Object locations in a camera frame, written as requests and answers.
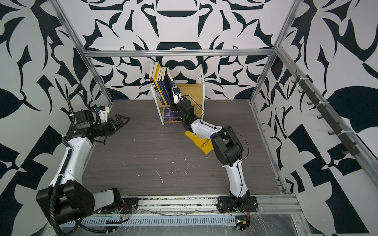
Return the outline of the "purple portrait book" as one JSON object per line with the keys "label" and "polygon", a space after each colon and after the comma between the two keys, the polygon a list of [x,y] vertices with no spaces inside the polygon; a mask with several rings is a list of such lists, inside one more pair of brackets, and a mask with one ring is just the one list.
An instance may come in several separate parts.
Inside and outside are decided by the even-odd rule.
{"label": "purple portrait book", "polygon": [[178,111],[172,111],[170,107],[163,109],[163,121],[166,122],[181,122],[182,118]]}

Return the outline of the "small yellow cartoon book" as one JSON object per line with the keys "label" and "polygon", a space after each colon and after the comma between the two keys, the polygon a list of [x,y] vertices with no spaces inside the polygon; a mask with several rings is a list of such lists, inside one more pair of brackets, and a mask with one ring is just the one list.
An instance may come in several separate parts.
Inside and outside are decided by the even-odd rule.
{"label": "small yellow cartoon book", "polygon": [[205,154],[208,155],[214,148],[210,139],[202,135],[186,131],[185,135]]}

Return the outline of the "blue book yellow label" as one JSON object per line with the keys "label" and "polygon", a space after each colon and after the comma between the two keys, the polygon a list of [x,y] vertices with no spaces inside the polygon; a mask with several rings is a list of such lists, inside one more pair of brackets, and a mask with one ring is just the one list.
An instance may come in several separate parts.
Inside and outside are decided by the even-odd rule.
{"label": "blue book yellow label", "polygon": [[170,72],[170,68],[169,67],[166,67],[166,74],[168,76],[168,84],[169,84],[169,93],[170,93],[170,98],[172,100],[172,103],[174,102],[174,92],[173,92],[173,88],[176,86],[174,80],[173,80],[173,77],[171,75],[171,72]]}
{"label": "blue book yellow label", "polygon": [[174,101],[173,101],[170,79],[168,77],[166,67],[163,68],[162,83],[163,83],[165,94],[167,95],[168,105],[171,105]]}
{"label": "blue book yellow label", "polygon": [[160,89],[161,97],[164,101],[164,104],[168,105],[167,95],[165,94],[164,86],[163,86],[163,83],[162,83],[163,69],[164,69],[164,67],[160,67],[160,69],[159,69],[159,73],[158,73],[158,77],[157,77],[157,83],[158,83],[158,87]]}

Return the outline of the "large yellow book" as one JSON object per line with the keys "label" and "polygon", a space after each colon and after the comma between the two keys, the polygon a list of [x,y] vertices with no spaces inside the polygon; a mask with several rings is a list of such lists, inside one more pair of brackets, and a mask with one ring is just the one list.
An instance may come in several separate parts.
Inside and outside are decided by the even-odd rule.
{"label": "large yellow book", "polygon": [[160,99],[160,102],[162,105],[165,105],[165,100],[163,98],[163,95],[162,95],[162,92],[161,92],[161,89],[158,85],[158,76],[159,76],[159,70],[161,68],[161,65],[159,62],[154,62],[153,64],[153,71],[152,71],[152,79],[153,79],[153,82],[154,82],[154,85],[156,87],[156,92],[159,96],[159,99]]}

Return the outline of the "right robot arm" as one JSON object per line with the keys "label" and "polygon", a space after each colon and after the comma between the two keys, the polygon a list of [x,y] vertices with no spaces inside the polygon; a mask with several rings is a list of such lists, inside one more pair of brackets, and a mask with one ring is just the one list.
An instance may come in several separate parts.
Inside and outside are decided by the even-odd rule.
{"label": "right robot arm", "polygon": [[250,191],[242,170],[244,148],[237,137],[238,133],[231,126],[221,127],[203,121],[194,113],[191,101],[186,98],[171,104],[170,108],[178,112],[187,131],[211,140],[216,158],[226,168],[232,204],[235,207],[246,205],[250,199]]}

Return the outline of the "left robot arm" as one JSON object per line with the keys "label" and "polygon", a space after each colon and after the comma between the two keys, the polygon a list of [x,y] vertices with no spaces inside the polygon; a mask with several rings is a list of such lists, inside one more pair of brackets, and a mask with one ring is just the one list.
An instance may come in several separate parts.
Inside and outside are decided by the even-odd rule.
{"label": "left robot arm", "polygon": [[66,148],[60,167],[45,189],[39,190],[36,200],[49,224],[58,236],[71,236],[78,229],[96,234],[110,234],[112,230],[97,230],[85,226],[86,217],[102,211],[117,211],[124,203],[117,188],[91,193],[82,185],[82,176],[94,143],[105,140],[123,128],[131,119],[116,115],[110,118],[109,107],[92,108],[85,103],[85,110],[74,111],[71,100],[83,94],[73,92],[67,97],[70,126],[62,143]]}

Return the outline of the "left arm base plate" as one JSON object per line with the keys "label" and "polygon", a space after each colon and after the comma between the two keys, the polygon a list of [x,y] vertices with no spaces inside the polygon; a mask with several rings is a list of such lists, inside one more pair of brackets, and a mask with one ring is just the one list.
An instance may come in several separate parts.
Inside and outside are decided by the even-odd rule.
{"label": "left arm base plate", "polygon": [[138,210],[139,198],[137,197],[125,197],[122,198],[123,202],[117,209],[121,214],[132,214]]}

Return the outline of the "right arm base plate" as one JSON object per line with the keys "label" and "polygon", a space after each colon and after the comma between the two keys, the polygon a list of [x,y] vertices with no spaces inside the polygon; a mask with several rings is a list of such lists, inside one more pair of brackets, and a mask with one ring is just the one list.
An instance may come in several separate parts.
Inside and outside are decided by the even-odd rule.
{"label": "right arm base plate", "polygon": [[246,196],[239,198],[234,197],[217,197],[217,210],[221,213],[239,212],[244,213],[257,212],[258,203],[255,196]]}

